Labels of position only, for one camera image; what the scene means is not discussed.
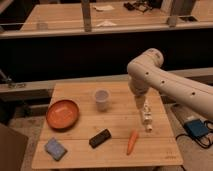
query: black cable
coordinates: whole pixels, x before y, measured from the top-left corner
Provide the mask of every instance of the black cable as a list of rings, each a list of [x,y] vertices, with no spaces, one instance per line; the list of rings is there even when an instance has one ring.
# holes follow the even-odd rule
[[[204,125],[209,129],[209,131],[211,133],[213,133],[213,122],[212,121],[209,121],[209,120],[205,120],[204,122]]]
[[[183,169],[183,171],[187,171],[183,165],[181,165],[180,167]]]
[[[189,137],[191,138],[188,134],[179,134],[176,136],[176,140],[179,138],[179,137],[182,137],[182,136],[185,136],[185,137]],[[201,139],[194,139],[194,141],[197,143],[197,145],[199,145],[201,148],[203,149],[209,149],[211,146],[212,146],[212,142],[211,140],[208,138],[208,137],[203,137],[203,138],[206,138],[208,140],[208,144],[205,144],[201,141]]]
[[[175,139],[177,140],[179,137],[182,137],[182,136],[186,136],[186,137],[189,137],[189,135],[188,134],[179,134],[179,135],[177,135],[176,137],[175,137]]]

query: metal frame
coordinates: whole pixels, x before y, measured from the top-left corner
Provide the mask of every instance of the metal frame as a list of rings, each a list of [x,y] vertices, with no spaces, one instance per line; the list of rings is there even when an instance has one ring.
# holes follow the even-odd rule
[[[206,84],[213,84],[213,67],[170,71],[182,77],[190,78]],[[60,82],[88,82],[88,81],[128,81],[128,75],[112,75],[100,77],[86,77],[51,81],[26,82],[25,87],[9,88],[7,84],[0,84],[0,99],[3,101],[31,100],[49,98],[56,83]]]
[[[35,30],[35,31],[4,31],[0,32],[0,39],[12,38],[32,38],[32,37],[51,37],[51,36],[77,36],[77,35],[97,35],[109,33],[134,33],[152,31],[171,31],[187,29],[213,28],[212,22],[180,23],[176,27],[169,27],[167,24],[122,26],[109,28],[92,28],[91,32],[85,32],[84,28],[79,29],[58,29],[58,30]]]
[[[91,14],[90,14],[90,2],[89,0],[81,0],[81,9],[84,20],[84,31],[92,31]]]

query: wooden table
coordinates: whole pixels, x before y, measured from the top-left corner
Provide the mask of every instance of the wooden table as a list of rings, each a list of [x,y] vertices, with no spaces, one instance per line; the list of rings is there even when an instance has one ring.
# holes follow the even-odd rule
[[[197,0],[191,13],[198,21],[213,21],[213,1]]]
[[[111,94],[107,112],[96,110],[92,95],[98,88],[107,89]],[[154,89],[147,93],[153,116],[153,131],[150,133],[141,124],[127,82],[58,83],[50,105],[61,99],[75,101],[80,108],[80,118],[74,127],[65,132],[53,131],[44,122],[32,168],[108,168],[183,163],[161,98]],[[92,149],[89,139],[106,128],[111,132],[112,138]],[[127,156],[128,138],[133,129],[139,130],[139,139],[134,151]],[[52,137],[68,149],[68,153],[59,162],[54,161],[44,150],[44,145]]]
[[[99,2],[91,3],[92,27],[105,20],[111,21],[116,26],[137,26],[147,24],[166,23],[168,15],[160,9],[153,9],[142,13],[128,11],[123,7],[124,2]],[[97,12],[93,7],[111,5],[114,10]],[[83,28],[81,4],[45,4],[36,5],[27,18],[21,30],[36,30],[37,23],[44,22],[48,29],[79,29]]]

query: paper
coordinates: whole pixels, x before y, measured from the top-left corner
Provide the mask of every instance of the paper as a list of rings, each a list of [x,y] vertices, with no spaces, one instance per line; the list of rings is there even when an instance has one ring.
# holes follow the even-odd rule
[[[114,10],[113,6],[111,6],[111,5],[93,6],[93,8],[95,8],[96,11],[110,11],[110,10]]]
[[[117,24],[111,22],[111,21],[108,21],[108,20],[105,20],[99,24],[96,25],[97,27],[101,27],[101,26],[117,26]]]

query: red bowl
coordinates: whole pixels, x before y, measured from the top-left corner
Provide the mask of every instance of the red bowl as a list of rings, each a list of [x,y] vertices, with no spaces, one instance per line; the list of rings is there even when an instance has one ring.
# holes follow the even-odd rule
[[[48,125],[54,129],[72,126],[79,117],[79,108],[72,100],[60,100],[52,104],[46,114]]]

